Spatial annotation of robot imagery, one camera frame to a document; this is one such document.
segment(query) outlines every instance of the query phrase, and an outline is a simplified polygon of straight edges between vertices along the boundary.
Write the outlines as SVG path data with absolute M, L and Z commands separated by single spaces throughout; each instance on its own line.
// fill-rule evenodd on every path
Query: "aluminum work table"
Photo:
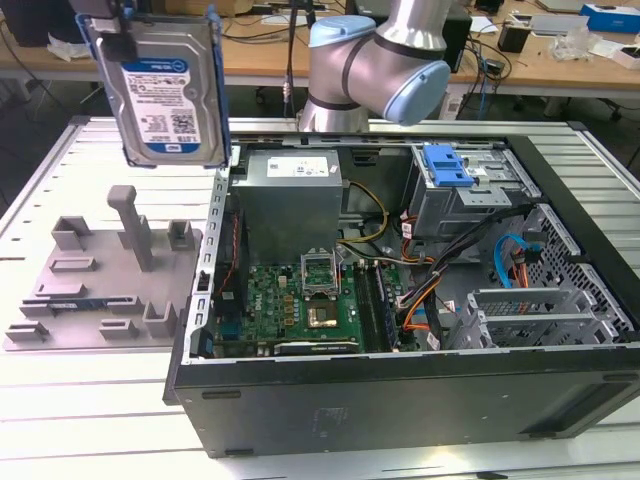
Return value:
M 286 120 L 233 120 L 231 128 L 295 134 Z M 383 122 L 371 129 L 398 131 Z M 409 130 L 528 136 L 640 274 L 640 184 L 589 133 L 564 123 L 427 122 Z M 119 229 L 107 192 L 131 184 L 151 228 L 173 218 L 202 228 L 215 175 L 129 168 L 113 119 L 74 120 L 0 220 L 1 330 L 23 318 L 18 306 L 54 246 L 58 217 Z M 572 440 L 210 460 L 182 408 L 162 402 L 169 356 L 168 349 L 0 351 L 0 478 L 640 478 L 640 399 Z

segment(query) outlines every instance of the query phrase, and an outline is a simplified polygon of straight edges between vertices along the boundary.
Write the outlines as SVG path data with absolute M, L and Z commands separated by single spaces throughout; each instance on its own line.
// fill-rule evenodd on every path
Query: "blue drive bay latch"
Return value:
M 451 145 L 424 145 L 424 162 L 436 187 L 471 187 L 474 180 Z

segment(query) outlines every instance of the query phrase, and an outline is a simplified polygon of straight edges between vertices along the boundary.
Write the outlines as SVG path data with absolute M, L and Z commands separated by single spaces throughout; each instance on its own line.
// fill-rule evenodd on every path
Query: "green circuit board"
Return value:
M 320 264 L 307 269 L 306 283 L 326 285 L 332 280 L 330 267 Z M 364 353 L 361 316 L 354 285 L 354 267 L 339 269 L 340 294 L 305 296 L 300 265 L 255 266 L 250 270 L 247 315 L 232 325 L 230 344 L 277 344 L 304 341 L 341 341 L 359 345 Z M 390 300 L 402 286 L 395 267 L 382 270 Z M 220 330 L 229 338 L 229 331 Z
M 243 322 L 244 340 L 343 340 L 360 343 L 360 317 L 353 289 L 351 267 L 341 274 L 342 293 L 335 300 L 305 300 L 302 294 L 300 266 L 294 266 L 284 288 L 278 277 L 285 276 L 281 267 L 256 267 L 249 280 L 249 316 Z M 312 284 L 326 284 L 325 272 L 307 277 Z M 310 327 L 309 309 L 324 308 L 324 324 Z

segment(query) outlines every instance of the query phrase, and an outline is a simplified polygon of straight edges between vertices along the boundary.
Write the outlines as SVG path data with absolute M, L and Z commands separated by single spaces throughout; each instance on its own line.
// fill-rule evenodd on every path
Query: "floor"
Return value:
M 38 84 L 30 85 L 31 100 L 19 104 L 6 100 L 0 107 L 0 215 L 18 195 L 29 177 L 46 156 L 69 119 L 73 115 L 111 115 L 104 95 L 98 95 L 90 102 L 81 101 L 91 93 L 88 83 L 47 82 L 51 93 L 63 104 L 52 101 Z M 230 111 L 233 117 L 281 117 L 282 92 L 277 88 L 263 91 L 264 103 L 258 104 L 255 89 L 250 87 L 230 87 Z M 301 108 L 305 92 L 296 91 L 296 105 Z M 544 116 L 545 102 L 537 97 L 517 99 L 497 96 L 489 100 L 490 111 L 487 120 L 502 121 L 557 121 Z M 476 118 L 479 98 L 472 98 L 461 118 Z M 602 142 L 623 164 L 627 164 L 640 147 L 640 105 L 636 110 L 621 110 L 618 121 L 611 120 L 612 110 L 605 103 L 595 99 L 572 99 L 567 102 L 560 117 L 562 120 L 577 120 Z M 632 171 L 640 177 L 640 155 L 634 162 Z

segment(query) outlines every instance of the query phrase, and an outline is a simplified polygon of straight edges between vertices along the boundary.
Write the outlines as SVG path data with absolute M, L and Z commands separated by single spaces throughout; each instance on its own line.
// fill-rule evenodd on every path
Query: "power supply label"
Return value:
M 327 157 L 271 157 L 267 162 L 267 177 L 328 177 Z
M 196 108 L 185 96 L 191 81 L 189 64 L 178 58 L 140 58 L 123 63 L 122 73 L 147 147 L 169 154 L 198 150 L 201 137 Z

